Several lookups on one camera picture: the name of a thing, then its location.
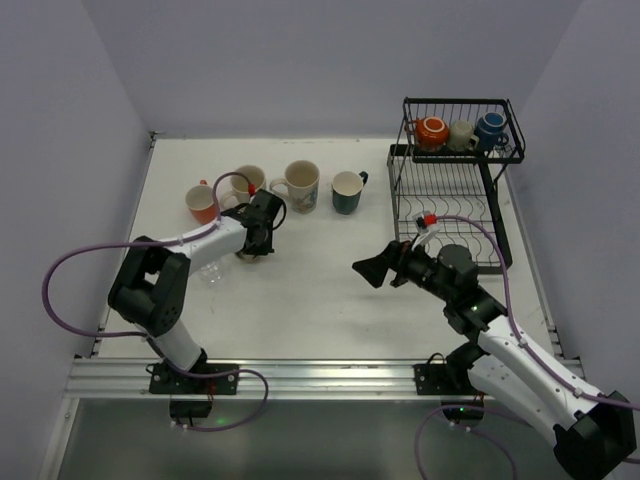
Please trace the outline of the cream floral mug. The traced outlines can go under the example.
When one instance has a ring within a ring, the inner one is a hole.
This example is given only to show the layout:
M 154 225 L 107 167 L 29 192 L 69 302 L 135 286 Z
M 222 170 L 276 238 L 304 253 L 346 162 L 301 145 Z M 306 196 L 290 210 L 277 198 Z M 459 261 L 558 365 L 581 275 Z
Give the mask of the cream floral mug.
M 238 167 L 236 172 L 240 173 L 240 176 L 235 175 L 231 177 L 231 190 L 223 194 L 220 198 L 220 205 L 223 209 L 249 203 L 251 200 L 249 193 L 250 184 L 255 187 L 256 191 L 266 187 L 266 176 L 260 167 L 256 165 L 243 165 Z

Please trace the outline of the small beige cup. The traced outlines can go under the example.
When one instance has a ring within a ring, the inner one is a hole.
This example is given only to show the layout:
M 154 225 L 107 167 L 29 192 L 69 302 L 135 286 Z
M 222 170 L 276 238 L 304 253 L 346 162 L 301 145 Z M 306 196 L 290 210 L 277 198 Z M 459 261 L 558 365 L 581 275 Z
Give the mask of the small beige cup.
M 235 253 L 236 257 L 245 262 L 245 263 L 254 263 L 256 261 L 259 260 L 259 256 L 258 255 L 254 255 L 254 254 L 249 254 L 246 252 L 236 252 Z

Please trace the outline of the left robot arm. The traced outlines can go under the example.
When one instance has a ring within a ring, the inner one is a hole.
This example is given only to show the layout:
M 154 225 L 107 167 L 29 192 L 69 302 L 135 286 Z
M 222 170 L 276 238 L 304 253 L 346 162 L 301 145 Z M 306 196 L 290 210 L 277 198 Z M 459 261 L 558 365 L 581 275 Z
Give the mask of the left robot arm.
M 260 189 L 246 204 L 168 240 L 137 238 L 108 294 L 108 306 L 135 325 L 175 371 L 204 376 L 206 352 L 182 321 L 189 278 L 227 255 L 266 256 L 274 252 L 273 232 L 286 214 L 285 202 Z

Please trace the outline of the salmon orange mug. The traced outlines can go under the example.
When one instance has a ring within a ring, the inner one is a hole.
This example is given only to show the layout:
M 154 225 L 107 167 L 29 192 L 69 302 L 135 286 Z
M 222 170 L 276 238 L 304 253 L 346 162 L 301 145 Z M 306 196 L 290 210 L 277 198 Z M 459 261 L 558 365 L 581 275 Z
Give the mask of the salmon orange mug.
M 218 210 L 213 200 L 213 189 L 206 180 L 201 180 L 185 194 L 185 204 L 191 216 L 200 225 L 217 218 Z

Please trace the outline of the orange round mug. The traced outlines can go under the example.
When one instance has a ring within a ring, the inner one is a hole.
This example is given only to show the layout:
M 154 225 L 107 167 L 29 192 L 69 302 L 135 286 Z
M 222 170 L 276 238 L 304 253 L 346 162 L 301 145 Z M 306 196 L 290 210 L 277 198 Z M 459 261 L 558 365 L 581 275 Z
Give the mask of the orange round mug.
M 407 133 L 413 135 L 417 147 L 426 152 L 441 150 L 449 138 L 448 125 L 436 116 L 411 120 L 405 129 Z

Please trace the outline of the tall floral white mug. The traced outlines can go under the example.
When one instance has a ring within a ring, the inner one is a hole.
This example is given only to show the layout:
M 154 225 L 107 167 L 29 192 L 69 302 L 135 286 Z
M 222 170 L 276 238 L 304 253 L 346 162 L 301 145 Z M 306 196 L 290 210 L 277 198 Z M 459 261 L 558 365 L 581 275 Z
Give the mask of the tall floral white mug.
M 274 192 L 276 186 L 285 186 L 286 198 L 292 210 L 299 214 L 308 214 L 317 205 L 319 181 L 320 171 L 315 163 L 297 160 L 286 167 L 282 178 L 269 183 L 269 190 Z

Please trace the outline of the dark teal mug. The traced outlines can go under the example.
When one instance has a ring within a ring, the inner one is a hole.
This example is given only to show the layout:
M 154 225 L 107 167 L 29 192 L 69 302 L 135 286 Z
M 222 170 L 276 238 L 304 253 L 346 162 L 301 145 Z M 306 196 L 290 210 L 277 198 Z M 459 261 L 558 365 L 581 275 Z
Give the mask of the dark teal mug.
M 369 174 L 366 171 L 359 173 L 343 171 L 333 178 L 332 205 L 338 214 L 350 215 L 357 209 L 368 179 Z

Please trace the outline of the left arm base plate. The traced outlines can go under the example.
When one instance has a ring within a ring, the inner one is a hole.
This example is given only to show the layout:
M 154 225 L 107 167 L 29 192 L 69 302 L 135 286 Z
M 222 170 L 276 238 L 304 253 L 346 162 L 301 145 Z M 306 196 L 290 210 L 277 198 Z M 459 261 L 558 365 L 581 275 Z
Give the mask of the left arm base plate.
M 165 362 L 146 366 L 151 375 L 148 391 L 158 395 L 235 395 L 239 366 L 231 363 L 206 363 L 196 367 L 195 378 L 178 373 Z

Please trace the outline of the blue mug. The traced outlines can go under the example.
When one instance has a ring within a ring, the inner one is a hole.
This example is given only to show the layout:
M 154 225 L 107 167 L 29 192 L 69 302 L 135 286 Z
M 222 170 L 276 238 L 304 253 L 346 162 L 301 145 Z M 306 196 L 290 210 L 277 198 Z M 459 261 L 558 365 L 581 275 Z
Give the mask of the blue mug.
M 474 135 L 478 138 L 476 149 L 488 152 L 494 148 L 504 148 L 509 143 L 509 135 L 505 132 L 507 118 L 499 112 L 487 112 L 476 123 Z

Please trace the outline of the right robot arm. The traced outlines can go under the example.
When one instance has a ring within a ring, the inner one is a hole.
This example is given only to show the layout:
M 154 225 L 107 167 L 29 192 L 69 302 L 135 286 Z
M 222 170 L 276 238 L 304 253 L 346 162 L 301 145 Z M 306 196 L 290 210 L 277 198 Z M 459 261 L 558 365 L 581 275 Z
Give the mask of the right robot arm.
M 390 242 L 353 269 L 371 286 L 412 283 L 444 301 L 443 314 L 463 346 L 470 384 L 518 415 L 552 446 L 574 479 L 604 479 L 637 448 L 633 407 L 570 371 L 511 318 L 478 282 L 479 268 L 460 245 L 431 257 L 411 242 Z

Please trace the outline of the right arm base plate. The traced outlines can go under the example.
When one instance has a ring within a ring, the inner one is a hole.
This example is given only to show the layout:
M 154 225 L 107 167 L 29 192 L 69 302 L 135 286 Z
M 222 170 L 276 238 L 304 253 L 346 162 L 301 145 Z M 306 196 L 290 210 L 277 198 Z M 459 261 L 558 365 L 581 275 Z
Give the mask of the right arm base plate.
M 412 366 L 418 395 L 474 396 L 478 391 L 471 385 L 468 370 L 436 352 L 424 363 Z

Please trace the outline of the beige mug shelf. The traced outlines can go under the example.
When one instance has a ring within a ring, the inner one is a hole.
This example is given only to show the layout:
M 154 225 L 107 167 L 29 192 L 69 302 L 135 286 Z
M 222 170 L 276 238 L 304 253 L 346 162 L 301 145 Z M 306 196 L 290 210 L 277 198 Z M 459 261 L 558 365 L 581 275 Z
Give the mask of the beige mug shelf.
M 454 152 L 467 152 L 476 149 L 479 138 L 474 134 L 474 125 L 468 121 L 455 120 L 449 124 L 449 137 L 446 147 Z

